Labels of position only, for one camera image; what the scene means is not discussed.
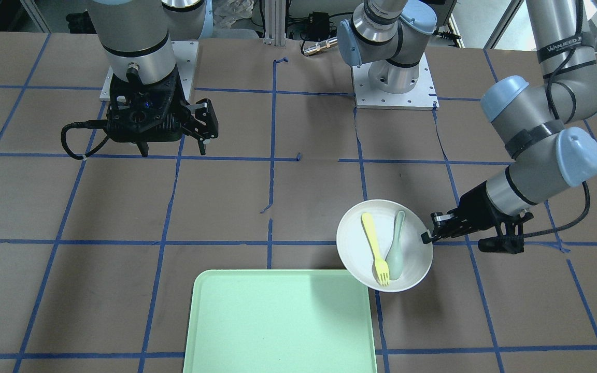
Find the white mounting plate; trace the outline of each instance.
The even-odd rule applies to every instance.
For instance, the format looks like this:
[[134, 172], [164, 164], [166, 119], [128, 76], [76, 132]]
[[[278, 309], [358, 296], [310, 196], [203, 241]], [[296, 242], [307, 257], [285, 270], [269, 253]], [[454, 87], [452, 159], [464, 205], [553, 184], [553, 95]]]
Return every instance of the white mounting plate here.
[[[190, 101], [192, 92], [192, 81], [195, 77], [195, 68], [197, 67], [197, 50], [199, 42], [196, 41], [173, 41], [172, 48], [175, 52], [176, 67], [181, 79], [184, 97]], [[112, 80], [112, 68], [107, 71], [103, 89], [100, 92], [101, 101], [109, 101], [109, 83]]]
[[421, 57], [419, 79], [414, 89], [405, 94], [390, 94], [373, 87], [367, 77], [371, 65], [372, 63], [369, 63], [351, 68], [357, 108], [431, 110], [435, 104], [439, 107], [425, 54]]

